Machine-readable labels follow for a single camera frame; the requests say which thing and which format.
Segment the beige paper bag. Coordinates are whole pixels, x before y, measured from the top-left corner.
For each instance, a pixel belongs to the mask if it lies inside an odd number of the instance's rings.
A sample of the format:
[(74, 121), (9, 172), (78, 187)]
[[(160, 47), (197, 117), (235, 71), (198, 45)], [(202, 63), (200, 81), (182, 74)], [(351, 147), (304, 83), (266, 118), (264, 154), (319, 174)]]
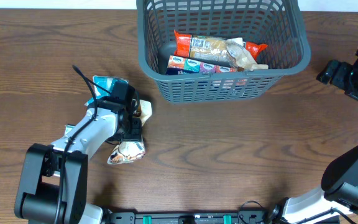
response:
[(226, 41), (226, 58), (231, 67), (234, 67), (239, 72), (244, 70), (267, 70), (269, 68), (266, 64), (258, 64), (251, 53), (235, 39)]

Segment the San Remo spaghetti packet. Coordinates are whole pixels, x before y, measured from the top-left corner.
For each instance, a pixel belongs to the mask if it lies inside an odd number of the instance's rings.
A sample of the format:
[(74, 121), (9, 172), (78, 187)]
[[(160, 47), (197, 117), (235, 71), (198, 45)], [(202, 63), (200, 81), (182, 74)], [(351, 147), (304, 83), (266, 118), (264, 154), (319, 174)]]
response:
[[(226, 58), (226, 41), (228, 39), (223, 37), (181, 34), (177, 31), (174, 31), (174, 34), (176, 39), (176, 56), (195, 60), (228, 62)], [(242, 37), (234, 39), (243, 45), (255, 60), (257, 60), (259, 54), (268, 47), (267, 44), (255, 44), (253, 42), (243, 41)]]

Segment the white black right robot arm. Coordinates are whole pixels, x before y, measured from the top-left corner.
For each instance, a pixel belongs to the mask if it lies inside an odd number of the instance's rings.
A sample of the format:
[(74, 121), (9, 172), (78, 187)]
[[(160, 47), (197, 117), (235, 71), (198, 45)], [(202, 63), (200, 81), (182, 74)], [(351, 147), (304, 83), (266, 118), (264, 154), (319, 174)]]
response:
[[(330, 60), (316, 79), (334, 85), (358, 101), (358, 49), (353, 64)], [(265, 223), (319, 223), (335, 216), (358, 215), (358, 145), (333, 160), (319, 187), (299, 197), (285, 198), (265, 217)]]

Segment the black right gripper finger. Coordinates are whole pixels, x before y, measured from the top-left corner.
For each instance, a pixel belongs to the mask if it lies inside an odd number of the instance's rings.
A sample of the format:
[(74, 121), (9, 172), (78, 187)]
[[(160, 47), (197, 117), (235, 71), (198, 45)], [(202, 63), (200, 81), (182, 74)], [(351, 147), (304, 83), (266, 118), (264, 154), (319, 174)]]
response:
[(336, 61), (330, 84), (338, 87), (341, 90), (349, 89), (349, 76), (352, 72), (352, 65), (347, 62)]
[(327, 85), (337, 74), (340, 65), (340, 61), (330, 60), (325, 68), (316, 76), (317, 81)]

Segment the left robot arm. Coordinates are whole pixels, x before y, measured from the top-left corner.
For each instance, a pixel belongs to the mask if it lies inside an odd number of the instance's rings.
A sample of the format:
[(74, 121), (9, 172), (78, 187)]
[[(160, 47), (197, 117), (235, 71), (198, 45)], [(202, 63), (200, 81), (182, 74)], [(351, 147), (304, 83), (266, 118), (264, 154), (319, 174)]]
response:
[(88, 104), (84, 118), (60, 139), (31, 145), (17, 190), (15, 216), (29, 223), (109, 223), (109, 210), (86, 201), (89, 160), (107, 141), (118, 142), (108, 164), (142, 158), (142, 127), (151, 115), (149, 101), (105, 96)]

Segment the Kleenex tissue multipack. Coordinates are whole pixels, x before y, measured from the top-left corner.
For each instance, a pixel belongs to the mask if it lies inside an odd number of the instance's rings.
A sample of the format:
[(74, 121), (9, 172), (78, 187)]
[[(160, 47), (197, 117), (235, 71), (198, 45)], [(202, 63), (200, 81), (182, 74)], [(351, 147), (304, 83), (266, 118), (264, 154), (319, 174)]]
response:
[(211, 75), (233, 73), (236, 70), (231, 67), (214, 65), (193, 59), (171, 55), (165, 74), (170, 78), (175, 75), (190, 75), (185, 81), (173, 79), (159, 83), (163, 96), (174, 102), (223, 100), (225, 98), (244, 98), (252, 93), (252, 85), (246, 78), (237, 79), (212, 79)]

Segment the beige brown snack bag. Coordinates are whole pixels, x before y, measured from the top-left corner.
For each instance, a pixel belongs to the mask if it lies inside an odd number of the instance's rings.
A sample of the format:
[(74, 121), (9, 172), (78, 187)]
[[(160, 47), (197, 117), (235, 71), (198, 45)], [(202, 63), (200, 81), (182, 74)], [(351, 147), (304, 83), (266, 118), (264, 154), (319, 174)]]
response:
[[(149, 101), (140, 100), (140, 105), (134, 113), (139, 118), (141, 128), (152, 115), (152, 104)], [(136, 141), (122, 140), (115, 146), (110, 154), (107, 163), (109, 165), (129, 164), (145, 156), (145, 144), (143, 135)]]

